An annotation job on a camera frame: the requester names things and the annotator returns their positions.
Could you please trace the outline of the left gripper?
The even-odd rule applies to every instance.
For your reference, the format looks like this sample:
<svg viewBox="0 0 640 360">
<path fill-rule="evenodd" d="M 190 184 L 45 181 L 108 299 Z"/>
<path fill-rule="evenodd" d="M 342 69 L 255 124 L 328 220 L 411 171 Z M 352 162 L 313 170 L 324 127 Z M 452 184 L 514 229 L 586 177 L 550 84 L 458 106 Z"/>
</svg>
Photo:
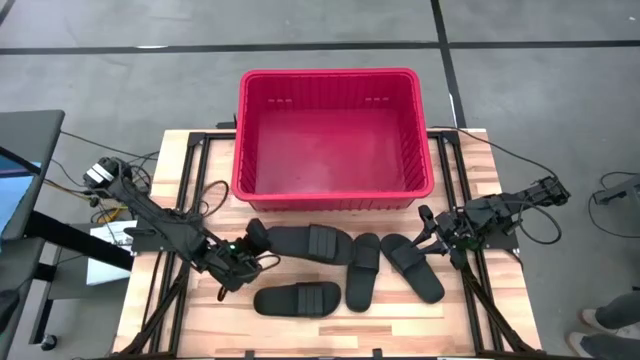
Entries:
<svg viewBox="0 0 640 360">
<path fill-rule="evenodd" d="M 258 218 L 249 221 L 247 238 L 211 244 L 204 253 L 205 270 L 231 292 L 251 283 L 259 275 L 263 267 L 258 257 L 271 247 L 268 231 Z"/>
</svg>

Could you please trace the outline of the red plastic bin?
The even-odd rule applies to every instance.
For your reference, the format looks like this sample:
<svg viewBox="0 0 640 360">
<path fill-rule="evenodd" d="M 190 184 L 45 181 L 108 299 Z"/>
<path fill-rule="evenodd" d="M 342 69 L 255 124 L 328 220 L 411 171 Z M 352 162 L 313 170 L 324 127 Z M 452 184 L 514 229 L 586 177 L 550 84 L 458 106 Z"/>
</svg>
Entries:
<svg viewBox="0 0 640 360">
<path fill-rule="evenodd" d="M 427 135 L 409 68 L 252 70 L 231 188 L 257 211 L 403 209 L 435 187 Z"/>
</svg>

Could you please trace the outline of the dark grey desk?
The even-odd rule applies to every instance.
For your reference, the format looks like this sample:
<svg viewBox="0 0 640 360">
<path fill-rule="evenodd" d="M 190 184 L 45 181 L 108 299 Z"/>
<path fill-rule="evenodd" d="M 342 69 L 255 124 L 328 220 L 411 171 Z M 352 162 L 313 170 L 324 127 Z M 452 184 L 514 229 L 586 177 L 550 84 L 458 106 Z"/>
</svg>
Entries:
<svg viewBox="0 0 640 360">
<path fill-rule="evenodd" d="M 40 164 L 41 173 L 32 180 L 26 194 L 2 231 L 2 240 L 24 234 L 47 174 L 65 117 L 63 110 L 0 112 L 0 146 L 29 162 Z"/>
</svg>

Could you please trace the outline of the grey metal stand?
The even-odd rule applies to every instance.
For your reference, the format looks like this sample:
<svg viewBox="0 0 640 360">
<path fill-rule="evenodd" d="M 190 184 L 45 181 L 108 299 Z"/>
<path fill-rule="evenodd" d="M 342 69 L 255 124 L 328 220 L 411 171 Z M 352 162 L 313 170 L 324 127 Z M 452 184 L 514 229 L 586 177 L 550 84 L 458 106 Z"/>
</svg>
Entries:
<svg viewBox="0 0 640 360">
<path fill-rule="evenodd" d="M 640 174 L 631 176 L 629 179 L 604 189 L 594 195 L 594 201 L 598 205 L 607 205 L 617 198 L 628 197 L 629 200 L 640 207 Z"/>
</svg>

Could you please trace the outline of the black desk leg bar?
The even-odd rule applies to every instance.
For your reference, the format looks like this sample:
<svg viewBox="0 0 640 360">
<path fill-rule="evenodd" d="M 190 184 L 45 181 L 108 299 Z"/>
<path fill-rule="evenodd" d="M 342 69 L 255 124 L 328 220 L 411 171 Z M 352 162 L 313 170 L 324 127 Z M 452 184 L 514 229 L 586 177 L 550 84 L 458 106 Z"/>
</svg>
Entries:
<svg viewBox="0 0 640 360">
<path fill-rule="evenodd" d="M 131 270 L 133 266 L 133 257 L 129 251 L 37 211 L 31 213 L 24 234 L 42 238 L 123 270 Z"/>
</svg>

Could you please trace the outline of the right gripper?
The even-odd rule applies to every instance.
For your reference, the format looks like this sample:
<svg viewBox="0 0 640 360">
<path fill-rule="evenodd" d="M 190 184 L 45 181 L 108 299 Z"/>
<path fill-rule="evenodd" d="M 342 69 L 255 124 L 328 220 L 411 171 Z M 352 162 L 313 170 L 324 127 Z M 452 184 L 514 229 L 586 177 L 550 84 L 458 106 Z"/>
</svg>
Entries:
<svg viewBox="0 0 640 360">
<path fill-rule="evenodd" d="M 480 248 L 479 235 L 467 216 L 458 212 L 443 212 L 434 220 L 433 212 L 427 205 L 420 205 L 418 212 L 423 222 L 423 234 L 412 241 L 412 246 L 420 254 L 448 254 L 454 268 L 463 269 L 468 263 L 467 252 Z M 430 245 L 419 248 L 418 245 L 429 240 L 435 229 L 437 239 Z"/>
</svg>

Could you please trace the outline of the person's shoe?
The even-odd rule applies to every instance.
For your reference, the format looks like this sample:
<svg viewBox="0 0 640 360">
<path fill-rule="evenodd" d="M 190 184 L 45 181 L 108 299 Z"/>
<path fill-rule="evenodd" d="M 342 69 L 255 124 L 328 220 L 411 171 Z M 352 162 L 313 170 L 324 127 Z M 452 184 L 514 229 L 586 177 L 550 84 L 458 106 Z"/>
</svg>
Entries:
<svg viewBox="0 0 640 360">
<path fill-rule="evenodd" d="M 581 332 L 571 332 L 566 337 L 567 345 L 572 349 L 572 351 L 580 357 L 583 358 L 593 358 L 596 356 L 591 354 L 586 350 L 583 346 L 582 342 L 587 338 L 585 333 Z"/>
<path fill-rule="evenodd" d="M 602 325 L 596 318 L 596 310 L 595 309 L 583 309 L 579 312 L 580 320 L 587 326 L 596 329 L 601 332 L 616 334 L 618 332 L 617 329 L 609 329 Z"/>
</svg>

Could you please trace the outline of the person's leg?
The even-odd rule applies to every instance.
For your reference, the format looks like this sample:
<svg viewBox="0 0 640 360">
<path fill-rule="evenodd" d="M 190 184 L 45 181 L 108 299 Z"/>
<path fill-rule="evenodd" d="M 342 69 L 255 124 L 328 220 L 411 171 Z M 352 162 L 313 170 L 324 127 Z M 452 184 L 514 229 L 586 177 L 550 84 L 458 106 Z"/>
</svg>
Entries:
<svg viewBox="0 0 640 360">
<path fill-rule="evenodd" d="M 606 329 L 621 329 L 640 322 L 640 291 L 621 295 L 596 309 L 595 318 Z"/>
<path fill-rule="evenodd" d="M 599 360 L 640 360 L 640 340 L 637 339 L 595 334 L 584 337 L 580 345 Z"/>
</svg>

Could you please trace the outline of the black aluminium table frame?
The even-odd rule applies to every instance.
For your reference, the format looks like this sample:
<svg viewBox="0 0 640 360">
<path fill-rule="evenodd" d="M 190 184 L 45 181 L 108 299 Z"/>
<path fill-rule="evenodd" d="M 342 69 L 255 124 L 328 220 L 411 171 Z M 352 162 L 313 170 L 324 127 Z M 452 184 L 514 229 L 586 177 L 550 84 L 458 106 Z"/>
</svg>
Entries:
<svg viewBox="0 0 640 360">
<path fill-rule="evenodd" d="M 463 198 L 502 192 L 488 144 L 458 131 L 430 137 L 436 188 L 423 199 L 434 214 L 448 210 L 453 196 Z M 178 197 L 189 208 L 198 179 L 203 145 L 209 145 L 203 184 L 217 179 L 231 180 L 234 156 L 233 130 L 167 130 L 155 170 L 152 199 L 161 206 L 174 207 Z M 245 233 L 247 222 L 259 217 L 266 227 L 320 223 L 334 226 L 356 237 L 375 232 L 383 237 L 402 233 L 414 238 L 421 230 L 415 201 L 410 207 L 394 211 L 328 211 L 258 213 L 230 193 L 224 205 L 205 219 L 212 232 L 235 240 Z M 127 347 L 140 331 L 148 290 L 153 283 L 157 252 L 136 256 L 125 297 L 113 351 Z M 493 285 L 493 297 L 510 325 L 533 348 L 541 348 L 521 266 L 510 254 L 484 251 L 486 269 Z M 184 304 L 177 358 L 242 358 L 253 350 L 256 359 L 314 357 L 342 360 L 372 357 L 380 348 L 385 357 L 463 356 L 474 353 L 468 322 L 466 297 L 459 273 L 448 257 L 429 256 L 428 262 L 446 289 L 444 299 L 433 305 L 423 303 L 409 285 L 380 258 L 373 302 L 367 312 L 351 312 L 344 303 L 346 270 L 301 259 L 282 258 L 277 266 L 263 273 L 241 290 L 228 293 L 224 302 L 216 295 L 220 285 L 208 273 L 191 271 Z M 256 291 L 303 281 L 339 283 L 343 298 L 336 311 L 321 319 L 264 317 L 253 308 Z"/>
</svg>

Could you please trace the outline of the white paper box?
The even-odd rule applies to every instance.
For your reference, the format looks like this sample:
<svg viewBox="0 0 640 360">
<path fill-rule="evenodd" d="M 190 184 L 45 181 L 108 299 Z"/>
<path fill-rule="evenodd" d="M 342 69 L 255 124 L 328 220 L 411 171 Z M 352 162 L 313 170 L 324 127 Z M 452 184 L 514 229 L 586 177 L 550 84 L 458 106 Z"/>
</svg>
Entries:
<svg viewBox="0 0 640 360">
<path fill-rule="evenodd" d="M 133 254 L 131 248 L 133 238 L 127 235 L 124 230 L 126 228 L 135 228 L 136 220 L 115 221 L 105 225 L 94 227 L 90 230 L 90 234 L 103 241 L 109 242 Z M 109 265 L 104 262 L 88 259 L 86 284 L 89 286 L 101 285 L 104 283 L 118 281 L 130 277 L 131 272 L 119 267 Z"/>
</svg>

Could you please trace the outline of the blue lit screen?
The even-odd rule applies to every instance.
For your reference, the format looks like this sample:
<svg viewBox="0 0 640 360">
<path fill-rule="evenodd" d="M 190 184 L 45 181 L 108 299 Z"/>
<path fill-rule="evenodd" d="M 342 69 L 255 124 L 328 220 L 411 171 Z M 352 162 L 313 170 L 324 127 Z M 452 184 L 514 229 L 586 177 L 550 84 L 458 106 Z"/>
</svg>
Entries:
<svg viewBox="0 0 640 360">
<path fill-rule="evenodd" d="M 0 147 L 0 235 L 7 229 L 33 179 L 40 173 L 39 162 L 30 162 Z"/>
</svg>

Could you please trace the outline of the black slide sandal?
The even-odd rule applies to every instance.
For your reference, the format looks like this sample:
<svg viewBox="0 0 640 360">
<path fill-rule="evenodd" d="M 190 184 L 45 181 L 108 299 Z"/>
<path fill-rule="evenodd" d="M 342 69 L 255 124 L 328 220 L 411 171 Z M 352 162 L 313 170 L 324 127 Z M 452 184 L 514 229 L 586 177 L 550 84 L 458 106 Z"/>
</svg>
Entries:
<svg viewBox="0 0 640 360">
<path fill-rule="evenodd" d="M 435 304 L 444 297 L 444 287 L 428 264 L 426 254 L 409 238 L 389 234 L 382 238 L 381 250 L 423 302 Z"/>
<path fill-rule="evenodd" d="M 380 253 L 380 239 L 376 234 L 363 233 L 354 240 L 345 290 L 346 305 L 353 312 L 365 312 L 371 306 Z"/>
<path fill-rule="evenodd" d="M 348 265 L 353 259 L 353 239 L 330 226 L 274 226 L 266 230 L 260 245 L 274 254 L 328 265 Z"/>
<path fill-rule="evenodd" d="M 264 316 L 322 318 L 335 311 L 340 300 L 341 289 L 334 282 L 303 282 L 263 288 L 253 305 Z"/>
</svg>

